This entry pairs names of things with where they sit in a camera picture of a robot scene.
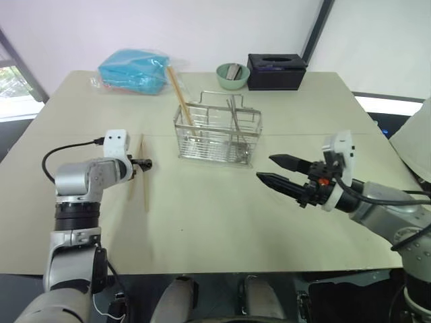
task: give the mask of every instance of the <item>blue cloth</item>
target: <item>blue cloth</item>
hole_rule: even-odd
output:
[[[169,58],[136,49],[109,56],[98,68],[103,84],[144,94],[157,94],[165,85]]]

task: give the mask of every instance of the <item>chopstick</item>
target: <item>chopstick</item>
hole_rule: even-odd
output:
[[[168,76],[169,76],[169,80],[172,84],[172,86],[174,87],[175,90],[175,94],[176,97],[178,98],[178,101],[180,102],[180,106],[181,109],[183,110],[183,114],[186,116],[187,122],[189,123],[190,126],[193,126],[193,121],[190,117],[190,112],[189,112],[189,108],[186,105],[186,102],[184,101],[184,97],[183,94],[181,93],[180,87],[178,85],[178,80],[175,77],[174,74],[174,69],[172,68],[172,66],[168,66],[166,68],[166,71],[168,72]]]

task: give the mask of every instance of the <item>wire basket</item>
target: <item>wire basket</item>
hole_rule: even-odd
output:
[[[203,103],[208,94],[226,97],[226,106]],[[239,99],[240,108],[236,107]],[[197,103],[187,103],[193,125],[181,107],[174,117],[180,157],[249,165],[262,131],[261,112],[245,108],[241,94],[201,92]]]

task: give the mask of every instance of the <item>black tissue box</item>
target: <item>black tissue box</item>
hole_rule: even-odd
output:
[[[248,54],[248,89],[298,89],[307,66],[297,54]]]

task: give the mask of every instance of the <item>beige tabletop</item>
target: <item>beige tabletop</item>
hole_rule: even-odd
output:
[[[102,241],[123,274],[260,271],[339,271],[401,266],[389,243],[342,212],[305,209],[270,190],[256,171],[277,172],[302,184],[305,176],[267,157],[289,153],[322,158],[326,135],[350,129],[354,176],[402,189],[418,185],[334,73],[307,73],[298,91],[248,92],[246,106],[263,114],[251,168],[178,158],[171,89],[160,96],[100,93],[92,72],[71,73],[0,164],[0,272],[41,274],[53,229],[55,190],[40,169],[42,156],[68,143],[127,129],[130,152],[145,146],[154,168],[105,191]],[[220,91],[212,73],[182,75],[190,100]],[[100,157],[100,147],[62,151],[48,168]]]

